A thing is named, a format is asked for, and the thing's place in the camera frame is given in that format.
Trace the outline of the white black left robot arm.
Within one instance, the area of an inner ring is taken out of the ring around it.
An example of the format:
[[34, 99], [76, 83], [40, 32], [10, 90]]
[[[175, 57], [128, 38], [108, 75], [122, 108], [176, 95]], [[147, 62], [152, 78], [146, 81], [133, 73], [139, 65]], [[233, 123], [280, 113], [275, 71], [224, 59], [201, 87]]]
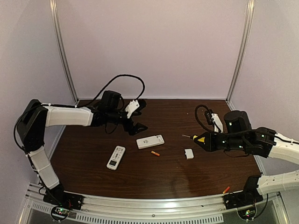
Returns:
[[115, 91], [104, 91], [98, 102], [85, 105], [55, 105], [33, 99], [15, 123], [14, 139], [21, 141], [18, 146], [44, 187], [50, 192], [63, 191], [45, 147], [47, 130], [115, 124], [122, 125], [123, 130], [133, 136], [147, 130], [147, 126], [133, 121], [146, 105], [140, 98], [125, 103], [122, 95]]

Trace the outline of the yellow handled screwdriver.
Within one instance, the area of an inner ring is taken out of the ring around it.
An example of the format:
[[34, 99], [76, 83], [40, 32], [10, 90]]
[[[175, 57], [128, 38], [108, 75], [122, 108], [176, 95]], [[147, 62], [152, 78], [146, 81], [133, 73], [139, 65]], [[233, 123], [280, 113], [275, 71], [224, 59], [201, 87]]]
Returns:
[[182, 134], [182, 136], [192, 139], [195, 143], [197, 143], [197, 142], [205, 143], [205, 137], [200, 137], [197, 135], [189, 136], [189, 135], [185, 135], [185, 134]]

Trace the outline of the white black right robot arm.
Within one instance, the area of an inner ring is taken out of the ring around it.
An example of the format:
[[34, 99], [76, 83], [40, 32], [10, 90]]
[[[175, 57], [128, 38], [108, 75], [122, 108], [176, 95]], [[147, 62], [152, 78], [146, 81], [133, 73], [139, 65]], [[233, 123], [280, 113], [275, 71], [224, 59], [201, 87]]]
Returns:
[[[275, 130], [259, 127], [252, 129], [245, 111], [234, 110], [224, 116], [227, 132], [207, 130], [191, 139], [207, 152], [243, 151], [245, 155], [276, 158], [298, 164], [299, 143]], [[299, 172], [292, 171], [279, 175], [250, 176], [243, 188], [244, 193], [265, 195], [277, 191], [298, 189]]]

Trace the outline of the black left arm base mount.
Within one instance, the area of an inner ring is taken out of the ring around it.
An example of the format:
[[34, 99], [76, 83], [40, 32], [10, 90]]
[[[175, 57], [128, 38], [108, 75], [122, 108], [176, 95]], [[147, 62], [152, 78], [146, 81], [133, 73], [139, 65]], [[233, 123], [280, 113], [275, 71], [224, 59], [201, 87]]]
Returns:
[[61, 189], [46, 190], [43, 201], [52, 205], [72, 210], [81, 210], [83, 196], [79, 194], [67, 193]]

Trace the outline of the white battery cover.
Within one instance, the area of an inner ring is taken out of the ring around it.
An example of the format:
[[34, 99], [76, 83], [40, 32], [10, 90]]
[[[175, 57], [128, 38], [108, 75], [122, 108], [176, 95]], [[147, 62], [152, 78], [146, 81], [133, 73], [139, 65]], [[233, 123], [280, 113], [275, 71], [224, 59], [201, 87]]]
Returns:
[[185, 157], [187, 160], [191, 160], [194, 158], [193, 150], [192, 149], [185, 149]]

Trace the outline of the large white remote control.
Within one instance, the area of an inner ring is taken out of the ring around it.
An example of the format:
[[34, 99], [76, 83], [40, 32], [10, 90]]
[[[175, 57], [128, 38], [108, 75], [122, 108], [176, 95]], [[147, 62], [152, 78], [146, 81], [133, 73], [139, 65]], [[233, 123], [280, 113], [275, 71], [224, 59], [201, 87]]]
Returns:
[[136, 140], [138, 149], [145, 149], [164, 144], [165, 141], [162, 135], [154, 135]]

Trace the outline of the small white remote control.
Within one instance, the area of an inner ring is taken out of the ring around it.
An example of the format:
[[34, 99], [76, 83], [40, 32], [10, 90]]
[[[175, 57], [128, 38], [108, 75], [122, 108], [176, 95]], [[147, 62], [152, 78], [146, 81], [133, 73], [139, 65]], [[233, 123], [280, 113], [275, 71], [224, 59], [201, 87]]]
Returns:
[[125, 154], [125, 151], [125, 147], [116, 146], [106, 167], [110, 170], [116, 170]]

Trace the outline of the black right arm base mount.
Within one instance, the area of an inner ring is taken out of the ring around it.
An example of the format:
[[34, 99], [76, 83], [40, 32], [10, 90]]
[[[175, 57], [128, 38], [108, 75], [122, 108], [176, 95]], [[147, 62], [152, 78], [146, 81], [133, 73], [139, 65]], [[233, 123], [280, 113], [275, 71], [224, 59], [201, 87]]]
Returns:
[[224, 204], [227, 210], [254, 205], [263, 200], [256, 187], [245, 187], [243, 191], [229, 193], [223, 196]]

